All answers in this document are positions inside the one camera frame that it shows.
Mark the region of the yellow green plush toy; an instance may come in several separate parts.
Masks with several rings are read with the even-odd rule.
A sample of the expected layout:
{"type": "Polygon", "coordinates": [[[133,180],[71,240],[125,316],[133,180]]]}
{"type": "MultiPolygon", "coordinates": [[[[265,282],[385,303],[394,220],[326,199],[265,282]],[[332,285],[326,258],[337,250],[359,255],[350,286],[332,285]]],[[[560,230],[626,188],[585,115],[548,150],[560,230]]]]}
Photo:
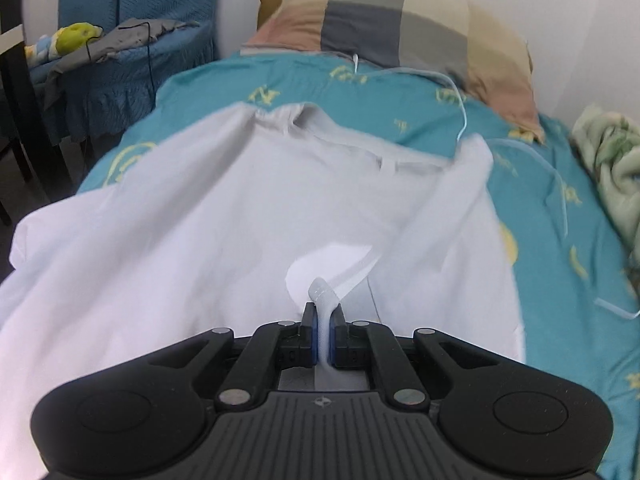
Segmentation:
{"type": "Polygon", "coordinates": [[[62,58],[89,40],[100,39],[103,28],[87,22],[61,27],[51,36],[42,36],[35,44],[25,47],[27,65],[35,67],[62,58]]]}

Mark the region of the dark wooden desk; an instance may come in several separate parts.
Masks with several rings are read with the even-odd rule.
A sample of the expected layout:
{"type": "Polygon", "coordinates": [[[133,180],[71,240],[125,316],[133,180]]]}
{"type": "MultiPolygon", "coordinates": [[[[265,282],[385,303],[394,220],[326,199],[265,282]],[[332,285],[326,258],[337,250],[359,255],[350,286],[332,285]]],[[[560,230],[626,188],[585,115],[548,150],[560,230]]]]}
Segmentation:
{"type": "Polygon", "coordinates": [[[68,181],[64,157],[43,122],[25,54],[21,0],[1,0],[1,85],[15,134],[50,203],[68,181]]]}

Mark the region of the grey cloth on chair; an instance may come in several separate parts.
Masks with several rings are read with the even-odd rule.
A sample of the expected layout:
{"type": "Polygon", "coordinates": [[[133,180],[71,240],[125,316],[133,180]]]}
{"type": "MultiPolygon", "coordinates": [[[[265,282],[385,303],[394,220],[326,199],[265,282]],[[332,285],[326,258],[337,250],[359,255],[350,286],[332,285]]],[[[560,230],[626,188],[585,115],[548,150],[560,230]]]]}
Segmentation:
{"type": "Polygon", "coordinates": [[[149,47],[152,42],[176,30],[198,26],[198,22],[182,22],[169,18],[130,18],[106,35],[88,37],[79,47],[63,54],[52,66],[52,72],[58,75],[65,74],[81,66],[104,61],[122,51],[149,47]]]}

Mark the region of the light green blanket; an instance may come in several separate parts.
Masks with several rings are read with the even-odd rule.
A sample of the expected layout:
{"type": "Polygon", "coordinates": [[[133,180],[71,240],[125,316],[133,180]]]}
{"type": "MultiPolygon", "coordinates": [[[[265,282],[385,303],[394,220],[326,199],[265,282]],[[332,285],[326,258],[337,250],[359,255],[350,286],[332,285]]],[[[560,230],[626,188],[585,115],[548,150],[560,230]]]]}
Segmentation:
{"type": "Polygon", "coordinates": [[[631,259],[639,263],[638,122],[589,105],[574,123],[570,140],[631,259]]]}

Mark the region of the blue covered chair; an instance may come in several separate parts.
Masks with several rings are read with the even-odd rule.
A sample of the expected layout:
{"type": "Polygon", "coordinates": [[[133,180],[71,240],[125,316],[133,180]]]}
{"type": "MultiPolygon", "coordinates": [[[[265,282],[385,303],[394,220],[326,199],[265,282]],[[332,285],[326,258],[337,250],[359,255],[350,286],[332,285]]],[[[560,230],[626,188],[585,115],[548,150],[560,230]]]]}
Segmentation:
{"type": "Polygon", "coordinates": [[[152,112],[156,92],[167,79],[215,61],[216,4],[217,0],[58,0],[60,25],[87,22],[102,27],[103,35],[130,18],[169,18],[200,26],[176,30],[149,47],[122,51],[65,74],[52,72],[58,60],[33,70],[50,140],[122,133],[152,112]]]}

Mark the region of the white t-shirt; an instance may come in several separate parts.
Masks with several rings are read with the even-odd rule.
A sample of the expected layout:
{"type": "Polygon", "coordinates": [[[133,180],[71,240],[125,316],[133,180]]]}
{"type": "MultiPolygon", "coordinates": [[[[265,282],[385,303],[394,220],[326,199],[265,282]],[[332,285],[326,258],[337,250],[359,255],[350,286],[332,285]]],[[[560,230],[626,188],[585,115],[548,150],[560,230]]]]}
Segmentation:
{"type": "Polygon", "coordinates": [[[35,479],[53,388],[213,327],[322,318],[431,327],[522,360],[524,324],[477,134],[444,159],[320,108],[239,103],[174,134],[119,182],[16,227],[1,286],[1,474],[35,479]]]}

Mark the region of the plaid pillow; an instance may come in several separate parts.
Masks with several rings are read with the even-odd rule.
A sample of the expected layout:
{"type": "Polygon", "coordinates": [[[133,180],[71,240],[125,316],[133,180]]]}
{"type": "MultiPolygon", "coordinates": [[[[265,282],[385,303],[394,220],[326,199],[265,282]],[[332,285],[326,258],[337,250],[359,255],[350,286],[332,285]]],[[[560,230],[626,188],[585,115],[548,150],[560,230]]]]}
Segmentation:
{"type": "Polygon", "coordinates": [[[525,40],[470,0],[260,0],[247,47],[444,73],[526,139],[546,140],[525,40]]]}

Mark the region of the teal patterned bed sheet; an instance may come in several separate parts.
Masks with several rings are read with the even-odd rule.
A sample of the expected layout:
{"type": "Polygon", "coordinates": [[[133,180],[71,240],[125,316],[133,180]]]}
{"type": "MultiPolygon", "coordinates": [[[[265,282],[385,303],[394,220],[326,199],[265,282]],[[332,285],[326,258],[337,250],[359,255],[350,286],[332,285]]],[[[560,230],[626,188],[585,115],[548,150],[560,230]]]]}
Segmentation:
{"type": "Polygon", "coordinates": [[[543,144],[524,140],[493,110],[426,78],[379,74],[329,54],[229,58],[171,77],[156,109],[94,166],[86,191],[119,181],[153,145],[243,101],[266,110],[316,104],[334,122],[407,148],[449,156],[478,133],[495,157],[488,181],[506,227],[530,365],[597,393],[614,418],[600,473],[639,474],[639,306],[628,257],[566,128],[544,118],[543,144]]]}

